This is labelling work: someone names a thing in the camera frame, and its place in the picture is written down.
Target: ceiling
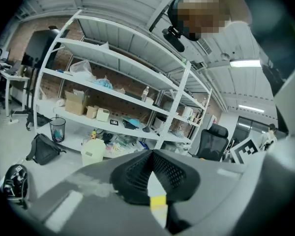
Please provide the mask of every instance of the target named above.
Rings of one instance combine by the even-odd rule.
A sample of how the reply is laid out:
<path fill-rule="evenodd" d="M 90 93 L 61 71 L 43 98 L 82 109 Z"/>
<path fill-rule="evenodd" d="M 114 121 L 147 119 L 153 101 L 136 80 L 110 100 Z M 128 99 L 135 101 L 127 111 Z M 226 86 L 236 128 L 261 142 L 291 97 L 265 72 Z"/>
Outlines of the ceiling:
<path fill-rule="evenodd" d="M 186 57 L 195 64 L 204 65 L 198 72 L 214 92 L 214 99 L 221 109 L 248 114 L 255 120 L 272 121 L 277 119 L 270 85 L 261 68 L 231 68 L 222 53 L 230 59 L 256 59 L 259 47 L 249 27 L 244 23 L 233 23 L 219 33 L 203 36 L 202 45 L 182 37 L 185 51 L 178 53 L 165 41 L 161 31 L 170 23 L 163 13 L 152 32 L 148 29 L 165 12 L 172 0 L 24 0 L 16 13 L 20 21 L 53 15 L 73 15 L 78 8 L 85 13 L 111 20 L 131 27 L 167 47 L 179 58 Z M 263 114 L 248 112 L 238 105 L 265 110 Z"/>

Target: water bottle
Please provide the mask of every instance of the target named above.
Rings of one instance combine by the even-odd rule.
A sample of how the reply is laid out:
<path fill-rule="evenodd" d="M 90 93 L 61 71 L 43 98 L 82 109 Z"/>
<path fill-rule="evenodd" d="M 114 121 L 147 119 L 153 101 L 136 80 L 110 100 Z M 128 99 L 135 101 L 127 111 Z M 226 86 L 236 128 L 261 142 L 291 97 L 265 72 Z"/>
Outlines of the water bottle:
<path fill-rule="evenodd" d="M 144 89 L 144 91 L 142 93 L 142 96 L 141 96 L 141 100 L 144 101 L 144 102 L 147 99 L 148 89 L 149 89 L 149 87 L 147 87 L 146 89 Z"/>

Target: black mesh chair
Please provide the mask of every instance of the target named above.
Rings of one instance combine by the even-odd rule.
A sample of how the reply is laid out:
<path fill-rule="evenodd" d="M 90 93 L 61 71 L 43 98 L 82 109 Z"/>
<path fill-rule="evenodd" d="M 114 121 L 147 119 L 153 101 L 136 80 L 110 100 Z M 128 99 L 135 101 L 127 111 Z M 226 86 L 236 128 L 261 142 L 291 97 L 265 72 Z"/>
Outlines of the black mesh chair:
<path fill-rule="evenodd" d="M 220 161 L 228 145 L 227 137 L 228 130 L 225 127 L 212 124 L 209 130 L 202 130 L 198 153 L 192 157 Z"/>

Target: wastebasket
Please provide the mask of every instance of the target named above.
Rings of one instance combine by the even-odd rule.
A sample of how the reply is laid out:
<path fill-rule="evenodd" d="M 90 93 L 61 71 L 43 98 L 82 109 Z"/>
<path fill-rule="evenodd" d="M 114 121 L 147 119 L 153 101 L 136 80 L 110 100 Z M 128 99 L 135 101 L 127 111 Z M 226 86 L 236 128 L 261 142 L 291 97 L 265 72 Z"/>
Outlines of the wastebasket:
<path fill-rule="evenodd" d="M 62 142 L 64 140 L 65 119 L 61 117 L 53 117 L 51 118 L 49 125 L 53 141 L 56 143 Z"/>

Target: cardboard box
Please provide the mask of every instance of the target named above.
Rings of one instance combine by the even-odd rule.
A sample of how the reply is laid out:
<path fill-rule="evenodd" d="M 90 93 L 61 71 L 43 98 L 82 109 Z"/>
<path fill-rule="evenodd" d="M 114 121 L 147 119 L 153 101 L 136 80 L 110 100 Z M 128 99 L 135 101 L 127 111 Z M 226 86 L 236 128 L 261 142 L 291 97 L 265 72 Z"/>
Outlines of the cardboard box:
<path fill-rule="evenodd" d="M 67 98 L 65 102 L 66 111 L 76 115 L 84 114 L 84 110 L 88 103 L 89 96 L 85 95 L 84 99 L 82 100 L 82 98 L 75 95 L 74 93 L 65 91 L 65 97 Z"/>
<path fill-rule="evenodd" d="M 92 106 L 87 106 L 87 109 L 88 109 L 87 118 L 91 118 L 91 119 L 95 118 L 96 115 L 97 115 L 98 108 L 99 107 L 97 107 L 97 106 L 93 106 L 93 107 Z"/>

